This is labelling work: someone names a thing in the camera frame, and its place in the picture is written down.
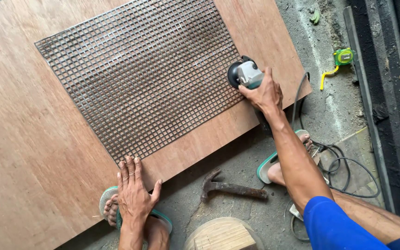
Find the flip-flop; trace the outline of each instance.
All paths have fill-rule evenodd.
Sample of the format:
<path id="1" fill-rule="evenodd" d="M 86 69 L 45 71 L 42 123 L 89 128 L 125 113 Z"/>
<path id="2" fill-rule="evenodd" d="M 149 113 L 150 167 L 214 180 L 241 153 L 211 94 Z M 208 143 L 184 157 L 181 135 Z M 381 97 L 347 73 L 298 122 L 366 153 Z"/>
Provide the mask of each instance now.
<path id="1" fill-rule="evenodd" d="M 304 129 L 299 129 L 295 131 L 297 137 L 301 137 L 304 134 L 309 134 L 308 131 Z M 279 157 L 277 157 L 277 151 L 270 155 L 266 160 L 262 162 L 257 168 L 257 177 L 266 184 L 270 184 L 272 181 L 268 178 L 268 169 L 279 162 Z"/>
<path id="2" fill-rule="evenodd" d="M 108 217 L 104 215 L 104 206 L 106 206 L 106 202 L 110 200 L 110 198 L 114 195 L 118 194 L 118 186 L 113 186 L 108 189 L 106 189 L 103 194 L 101 195 L 100 198 L 100 214 L 103 216 L 105 220 L 108 220 Z M 153 216 L 157 219 L 161 219 L 164 224 L 166 225 L 169 233 L 172 232 L 172 222 L 171 220 L 164 215 L 163 213 L 153 209 L 151 211 L 151 214 L 149 216 Z M 116 215 L 116 227 L 118 230 L 121 229 L 121 225 L 123 224 L 123 219 L 121 218 L 121 214 L 119 213 L 119 209 L 117 209 L 117 215 Z"/>

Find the rusty hammer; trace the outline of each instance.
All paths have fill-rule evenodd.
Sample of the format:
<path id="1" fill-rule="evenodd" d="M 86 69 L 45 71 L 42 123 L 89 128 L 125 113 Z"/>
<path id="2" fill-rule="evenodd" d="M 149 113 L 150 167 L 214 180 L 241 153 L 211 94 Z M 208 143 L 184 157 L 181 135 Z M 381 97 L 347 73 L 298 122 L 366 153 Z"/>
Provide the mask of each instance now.
<path id="1" fill-rule="evenodd" d="M 219 190 L 231 194 L 239 194 L 244 196 L 250 196 L 260 199 L 268 198 L 265 190 L 248 188 L 240 185 L 229 184 L 224 182 L 213 181 L 214 177 L 221 172 L 220 168 L 216 168 L 209 172 L 203 181 L 203 190 L 201 192 L 200 199 L 202 202 L 207 202 L 208 192 L 212 190 Z"/>

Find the grinder body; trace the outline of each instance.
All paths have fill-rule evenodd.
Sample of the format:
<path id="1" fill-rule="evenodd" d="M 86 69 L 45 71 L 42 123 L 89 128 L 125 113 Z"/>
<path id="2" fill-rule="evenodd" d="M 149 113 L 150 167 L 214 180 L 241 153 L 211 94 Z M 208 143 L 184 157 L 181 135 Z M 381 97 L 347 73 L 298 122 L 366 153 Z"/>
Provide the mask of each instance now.
<path id="1" fill-rule="evenodd" d="M 243 62 L 235 62 L 228 69 L 228 82 L 234 88 L 243 85 L 248 89 L 255 89 L 260 86 L 264 78 L 264 73 L 257 67 L 254 60 L 247 56 L 242 56 Z M 257 119 L 262 126 L 265 135 L 272 137 L 272 131 L 268 121 L 262 111 L 254 108 Z"/>

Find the person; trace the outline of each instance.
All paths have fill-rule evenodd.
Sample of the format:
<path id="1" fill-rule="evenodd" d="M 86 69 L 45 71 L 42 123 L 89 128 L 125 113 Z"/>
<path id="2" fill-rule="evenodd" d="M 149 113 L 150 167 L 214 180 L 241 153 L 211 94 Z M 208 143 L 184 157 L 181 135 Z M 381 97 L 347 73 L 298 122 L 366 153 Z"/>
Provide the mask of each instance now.
<path id="1" fill-rule="evenodd" d="M 282 110 L 281 88 L 273 81 L 270 68 L 264 72 L 259 88 L 240 86 L 239 90 L 270 124 L 279 163 L 270 167 L 268 178 L 286 186 L 303 216 L 312 248 L 400 250 L 400 217 L 329 188 L 309 155 L 310 135 L 297 137 L 292 131 Z M 149 194 L 141 179 L 138 158 L 133 161 L 128 156 L 119 167 L 118 194 L 106 202 L 104 209 L 110 225 L 116 225 L 118 209 L 126 222 L 121 227 L 119 249 L 140 250 L 144 240 L 149 250 L 169 249 L 164 222 L 149 216 L 158 202 L 162 180 Z"/>

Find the perforated metal sheet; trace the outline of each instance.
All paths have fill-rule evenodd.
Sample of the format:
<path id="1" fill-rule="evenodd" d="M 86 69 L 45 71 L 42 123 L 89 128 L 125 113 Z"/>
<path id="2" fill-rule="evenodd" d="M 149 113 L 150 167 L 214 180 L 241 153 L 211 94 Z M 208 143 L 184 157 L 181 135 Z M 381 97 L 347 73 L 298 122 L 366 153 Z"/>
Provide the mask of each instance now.
<path id="1" fill-rule="evenodd" d="M 146 157 L 242 100 L 212 0 L 139 0 L 35 43 L 115 162 Z"/>

